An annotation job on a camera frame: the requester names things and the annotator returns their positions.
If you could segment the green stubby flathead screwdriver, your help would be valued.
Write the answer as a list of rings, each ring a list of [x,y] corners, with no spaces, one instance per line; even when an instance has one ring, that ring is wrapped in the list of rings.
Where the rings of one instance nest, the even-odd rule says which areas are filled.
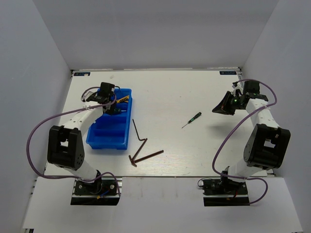
[[[113,112],[113,114],[114,115],[119,115],[119,114],[122,114],[122,113],[126,113],[127,112],[127,110],[123,110],[123,109],[114,109],[114,112]]]

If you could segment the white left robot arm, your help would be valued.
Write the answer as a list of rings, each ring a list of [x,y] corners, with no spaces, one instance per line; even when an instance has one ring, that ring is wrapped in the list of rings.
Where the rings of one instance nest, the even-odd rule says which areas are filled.
[[[101,83],[96,92],[88,91],[82,96],[83,108],[60,126],[49,131],[48,163],[69,171],[76,179],[86,182],[86,188],[93,194],[102,190],[100,173],[85,159],[83,136],[89,127],[105,113],[112,113],[116,106],[116,86]]]

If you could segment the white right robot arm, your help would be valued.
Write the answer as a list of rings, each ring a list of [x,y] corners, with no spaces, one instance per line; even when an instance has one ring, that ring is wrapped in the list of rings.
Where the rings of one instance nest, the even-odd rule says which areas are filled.
[[[270,112],[277,104],[276,94],[270,103],[266,95],[260,93],[264,83],[257,80],[245,79],[233,83],[233,90],[227,91],[221,102],[212,110],[213,113],[232,116],[237,110],[245,110],[245,116],[227,135],[218,148],[213,161],[212,170],[225,177],[219,181],[219,187],[224,193],[232,193],[237,188],[237,182],[249,180],[261,170],[279,168],[285,157],[291,133],[282,128]],[[216,160],[233,133],[248,119],[254,128],[244,147],[242,159],[235,165],[228,166],[223,172],[216,170]]]

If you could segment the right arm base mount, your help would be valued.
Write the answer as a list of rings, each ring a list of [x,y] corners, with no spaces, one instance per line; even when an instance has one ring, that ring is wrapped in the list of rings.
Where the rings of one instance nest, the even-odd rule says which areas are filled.
[[[246,183],[234,182],[227,177],[220,179],[202,178],[197,183],[203,190],[205,207],[249,206]]]

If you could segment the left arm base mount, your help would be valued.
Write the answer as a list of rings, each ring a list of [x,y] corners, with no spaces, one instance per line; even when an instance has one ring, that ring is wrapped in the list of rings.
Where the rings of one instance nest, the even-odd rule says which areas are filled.
[[[120,200],[122,179],[102,178],[102,184],[75,181],[70,204],[73,206],[117,206]]]

